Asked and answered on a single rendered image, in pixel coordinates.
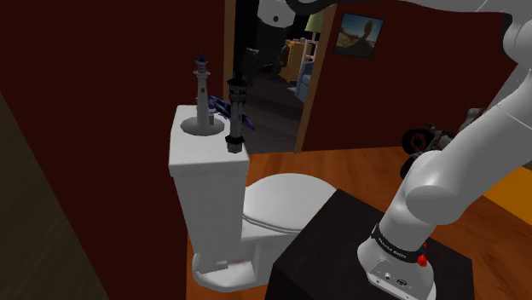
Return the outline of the yellow wooden cabinet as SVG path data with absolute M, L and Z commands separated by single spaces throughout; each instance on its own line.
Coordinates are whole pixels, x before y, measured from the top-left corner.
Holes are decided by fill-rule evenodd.
M 311 46 L 299 40 L 286 40 L 289 49 L 286 65 L 281 68 L 279 75 L 287 82 L 296 82 L 301 65 L 309 59 Z

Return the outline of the floor lamp with pale shade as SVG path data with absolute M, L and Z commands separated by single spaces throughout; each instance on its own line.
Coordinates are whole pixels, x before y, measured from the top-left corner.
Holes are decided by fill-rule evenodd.
M 317 33 L 321 32 L 322 24 L 324 21 L 324 11 L 320 11 L 314 14 L 311 14 L 308 18 L 305 31 L 312 33 L 312 40 L 315 40 Z

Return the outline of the dark blue toy plane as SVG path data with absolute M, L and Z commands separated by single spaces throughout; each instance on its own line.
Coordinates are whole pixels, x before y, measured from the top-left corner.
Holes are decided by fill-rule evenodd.
M 224 101 L 219 97 L 213 95 L 208 96 L 208 107 L 214 109 L 217 113 L 221 114 L 225 119 L 230 119 L 231 104 Z M 251 119 L 243 112 L 242 124 L 251 130 L 255 130 L 256 127 L 252 123 Z

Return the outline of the dark grey lighthouse figure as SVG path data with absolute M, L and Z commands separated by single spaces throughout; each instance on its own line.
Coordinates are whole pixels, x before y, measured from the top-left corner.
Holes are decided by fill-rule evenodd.
M 226 136 L 227 148 L 230 153 L 240 153 L 244 143 L 242 131 L 243 106 L 246 102 L 247 83 L 242 75 L 236 75 L 227 81 L 229 86 L 230 109 L 230 129 Z

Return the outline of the white lighthouse figure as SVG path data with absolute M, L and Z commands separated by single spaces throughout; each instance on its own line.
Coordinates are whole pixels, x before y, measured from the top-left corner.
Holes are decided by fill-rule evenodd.
M 214 117 L 208 106 L 207 79 L 211 73 L 206 70 L 208 61 L 203 56 L 203 51 L 199 52 L 195 62 L 197 68 L 194 75 L 198 80 L 196 116 L 182 121 L 181 128 L 192 136 L 214 136 L 224 130 L 224 123 Z

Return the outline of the white toilet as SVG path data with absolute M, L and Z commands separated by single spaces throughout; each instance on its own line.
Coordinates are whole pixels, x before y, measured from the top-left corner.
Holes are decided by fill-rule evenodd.
M 226 130 L 194 136 L 193 105 L 176 109 L 168 169 L 194 251 L 195 281 L 214 291 L 240 291 L 268 283 L 275 260 L 336 189 L 298 173 L 246 183 L 246 151 L 230 153 Z

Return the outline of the black motorcycle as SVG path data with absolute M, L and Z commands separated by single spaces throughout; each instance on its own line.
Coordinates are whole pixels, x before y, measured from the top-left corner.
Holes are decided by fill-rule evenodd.
M 460 126 L 457 132 L 447 130 L 438 130 L 430 122 L 424 122 L 426 129 L 408 130 L 402 137 L 402 148 L 409 155 L 408 159 L 400 169 L 400 177 L 404 179 L 410 170 L 413 162 L 423 153 L 433 150 L 443 150 L 465 127 L 478 119 L 486 108 L 471 108 L 467 112 L 465 122 Z

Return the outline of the dark robot stand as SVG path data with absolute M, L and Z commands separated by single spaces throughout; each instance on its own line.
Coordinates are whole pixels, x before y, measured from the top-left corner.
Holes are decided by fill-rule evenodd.
M 339 189 L 275 261 L 264 300 L 399 300 L 373 286 L 356 250 L 383 213 Z M 475 300 L 471 259 L 429 238 L 436 300 Z

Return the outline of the yellow rug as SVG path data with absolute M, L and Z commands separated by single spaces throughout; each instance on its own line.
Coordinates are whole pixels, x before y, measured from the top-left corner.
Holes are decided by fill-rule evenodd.
M 532 170 L 517 168 L 483 196 L 532 226 Z

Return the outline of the brown wooden door frame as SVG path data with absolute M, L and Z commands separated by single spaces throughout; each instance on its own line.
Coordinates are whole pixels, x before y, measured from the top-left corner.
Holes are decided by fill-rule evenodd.
M 236 19 L 236 0 L 223 0 L 224 1 L 224 58 L 223 58 L 223 76 L 233 78 L 237 72 L 242 75 L 242 71 L 239 69 L 233 70 L 234 65 L 234 29 Z M 324 17 L 333 17 L 338 7 L 336 0 L 287 0 L 288 11 L 292 11 L 295 14 L 311 15 L 320 11 L 324 11 Z M 310 120 L 312 107 L 315 98 L 315 89 L 317 87 L 317 80 L 319 74 L 311 87 L 309 100 L 304 105 L 301 124 L 298 127 L 298 135 L 293 152 L 301 153 L 304 145 L 304 138 L 308 129 L 308 123 Z M 223 87 L 223 91 L 226 93 L 226 99 L 229 99 L 229 86 L 228 83 Z

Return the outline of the framed wall picture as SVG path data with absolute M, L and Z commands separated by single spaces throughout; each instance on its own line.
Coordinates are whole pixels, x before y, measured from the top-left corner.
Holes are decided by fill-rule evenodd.
M 371 58 L 385 21 L 344 13 L 334 45 L 336 55 Z

